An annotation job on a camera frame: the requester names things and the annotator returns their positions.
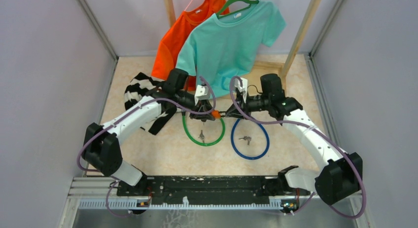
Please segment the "green cable lock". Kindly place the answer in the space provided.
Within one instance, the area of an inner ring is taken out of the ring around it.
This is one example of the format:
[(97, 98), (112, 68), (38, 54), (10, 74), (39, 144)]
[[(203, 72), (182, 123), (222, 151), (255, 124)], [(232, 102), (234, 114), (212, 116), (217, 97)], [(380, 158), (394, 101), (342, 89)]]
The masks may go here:
[(186, 113), (183, 111), (181, 112), (181, 119), (182, 119), (182, 126), (184, 129), (184, 132), (186, 134), (186, 136), (195, 144), (199, 145), (199, 146), (203, 146), (203, 147), (209, 147), (209, 146), (213, 146), (218, 144), (224, 137), (225, 132), (226, 132), (226, 125), (223, 119), (220, 119), (221, 125), (222, 125), (222, 132), (220, 134), (220, 136), (218, 137), (218, 139), (216, 139), (215, 141), (212, 142), (208, 142), (208, 143), (202, 143), (202, 141), (198, 141), (196, 140), (190, 133), (190, 131), (188, 130), (187, 127), (187, 122), (186, 122)]

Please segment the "orange padlock with keys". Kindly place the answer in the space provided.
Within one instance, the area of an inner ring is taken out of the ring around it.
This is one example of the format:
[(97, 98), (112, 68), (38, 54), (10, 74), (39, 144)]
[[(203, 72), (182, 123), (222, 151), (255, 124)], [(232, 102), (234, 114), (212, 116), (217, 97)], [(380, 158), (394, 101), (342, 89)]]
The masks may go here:
[(215, 119), (221, 119), (223, 117), (225, 117), (226, 112), (225, 111), (218, 111), (218, 110), (214, 110), (211, 112), (211, 115), (215, 118)]

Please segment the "green lock keys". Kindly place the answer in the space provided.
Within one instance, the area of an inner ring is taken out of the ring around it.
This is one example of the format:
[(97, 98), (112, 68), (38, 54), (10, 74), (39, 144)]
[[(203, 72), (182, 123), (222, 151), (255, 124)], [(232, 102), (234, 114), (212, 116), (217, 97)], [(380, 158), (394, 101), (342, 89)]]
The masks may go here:
[(205, 143), (205, 136), (203, 130), (200, 130), (199, 139), (202, 141), (202, 143)]

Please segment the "blue lock keys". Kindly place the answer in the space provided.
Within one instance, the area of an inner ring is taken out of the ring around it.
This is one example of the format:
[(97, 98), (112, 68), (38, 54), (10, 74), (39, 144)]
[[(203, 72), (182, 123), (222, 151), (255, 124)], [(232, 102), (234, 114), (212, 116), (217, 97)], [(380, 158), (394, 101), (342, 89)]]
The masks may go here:
[(251, 143), (252, 138), (250, 136), (244, 136), (244, 137), (239, 138), (239, 140), (244, 140), (247, 143), (247, 145), (249, 146), (250, 143)]

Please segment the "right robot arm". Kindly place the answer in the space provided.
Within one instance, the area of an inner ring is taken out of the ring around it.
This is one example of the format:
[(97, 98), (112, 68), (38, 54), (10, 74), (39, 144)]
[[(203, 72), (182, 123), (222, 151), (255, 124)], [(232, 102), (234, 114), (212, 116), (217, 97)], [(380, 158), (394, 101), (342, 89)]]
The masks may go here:
[(309, 118), (302, 105), (288, 97), (277, 74), (260, 78), (262, 92), (250, 96), (247, 80), (234, 76), (229, 83), (233, 106), (247, 120), (263, 125), (279, 124), (295, 135), (317, 164), (318, 171), (293, 167), (278, 180), (278, 190), (291, 194), (296, 188), (316, 193), (332, 206), (356, 192), (362, 194), (362, 205), (367, 194), (362, 180), (362, 158), (347, 153), (327, 137)]

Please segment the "blue cable lock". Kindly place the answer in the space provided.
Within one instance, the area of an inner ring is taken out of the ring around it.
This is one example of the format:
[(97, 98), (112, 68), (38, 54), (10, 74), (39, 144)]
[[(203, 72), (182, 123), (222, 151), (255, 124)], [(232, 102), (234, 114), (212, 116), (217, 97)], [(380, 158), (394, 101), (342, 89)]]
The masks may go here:
[[(270, 148), (270, 137), (266, 129), (261, 125), (253, 122), (244, 122), (237, 119), (233, 124), (230, 141), (235, 153), (246, 160), (257, 160), (264, 157)], [(252, 138), (248, 146), (244, 140), (239, 138), (250, 136)]]

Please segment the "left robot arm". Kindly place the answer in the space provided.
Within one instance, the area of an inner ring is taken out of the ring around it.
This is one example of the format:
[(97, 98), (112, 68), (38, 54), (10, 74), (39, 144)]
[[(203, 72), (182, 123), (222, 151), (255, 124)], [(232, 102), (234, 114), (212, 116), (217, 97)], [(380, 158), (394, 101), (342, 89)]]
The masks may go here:
[(194, 94), (184, 90), (189, 74), (181, 69), (171, 70), (168, 79), (151, 90), (138, 103), (118, 117), (99, 125), (90, 124), (86, 129), (84, 144), (77, 155), (77, 165), (85, 160), (106, 177), (112, 177), (128, 184), (135, 195), (147, 191), (148, 182), (145, 174), (135, 166), (124, 161), (121, 144), (137, 129), (156, 120), (164, 110), (171, 107), (180, 108), (195, 115), (210, 115), (215, 110), (202, 111), (200, 103), (215, 99), (214, 91), (204, 77), (200, 77), (201, 85), (196, 87)]

